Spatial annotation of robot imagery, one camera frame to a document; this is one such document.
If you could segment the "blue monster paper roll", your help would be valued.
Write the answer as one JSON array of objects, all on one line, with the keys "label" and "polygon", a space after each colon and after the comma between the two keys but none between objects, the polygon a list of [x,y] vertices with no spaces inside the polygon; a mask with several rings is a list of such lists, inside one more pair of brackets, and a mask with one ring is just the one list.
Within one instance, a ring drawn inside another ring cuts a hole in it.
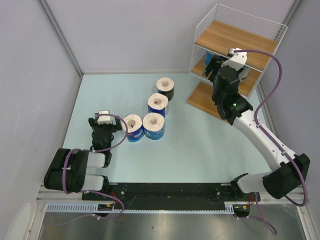
[{"label": "blue monster paper roll", "polygon": [[204,58],[205,69],[206,69],[207,65],[210,63],[210,61],[214,55],[216,55],[216,54],[213,54],[213,53],[210,53],[209,51],[206,51],[205,58]]}]

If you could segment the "grey paper roll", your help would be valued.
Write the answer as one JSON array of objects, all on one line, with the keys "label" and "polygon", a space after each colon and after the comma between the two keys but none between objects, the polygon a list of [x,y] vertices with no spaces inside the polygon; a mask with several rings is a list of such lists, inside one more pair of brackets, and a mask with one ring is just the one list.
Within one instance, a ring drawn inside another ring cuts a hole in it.
[{"label": "grey paper roll", "polygon": [[251,68],[248,67],[248,66],[243,66],[239,70],[238,78],[239,78],[240,83],[243,83],[246,80],[246,78],[248,77],[250,71],[251,71]]}]

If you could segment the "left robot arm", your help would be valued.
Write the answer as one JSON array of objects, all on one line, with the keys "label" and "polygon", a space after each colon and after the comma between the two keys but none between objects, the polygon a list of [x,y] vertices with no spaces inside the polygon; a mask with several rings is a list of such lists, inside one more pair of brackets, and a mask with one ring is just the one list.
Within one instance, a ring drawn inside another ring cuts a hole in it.
[{"label": "left robot arm", "polygon": [[88,169],[102,169],[109,166],[114,133],[127,131],[127,124],[119,116],[109,111],[100,111],[88,119],[92,128],[90,149],[59,148],[44,176],[44,187],[48,190],[63,191],[66,194],[93,191],[100,200],[110,196],[108,178],[89,174]]}]

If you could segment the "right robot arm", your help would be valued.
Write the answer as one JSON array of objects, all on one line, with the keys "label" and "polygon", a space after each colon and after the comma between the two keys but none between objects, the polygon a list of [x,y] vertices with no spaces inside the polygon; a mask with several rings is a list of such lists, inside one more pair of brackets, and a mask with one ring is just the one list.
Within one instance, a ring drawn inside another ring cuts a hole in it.
[{"label": "right robot arm", "polygon": [[238,52],[223,61],[213,56],[206,65],[204,76],[213,84],[212,100],[221,119],[239,130],[263,156],[270,172],[236,177],[230,188],[231,196],[242,201],[251,192],[266,191],[275,199],[288,198],[299,186],[305,186],[310,166],[306,154],[297,155],[258,119],[258,111],[239,94],[239,72],[247,55]]}]

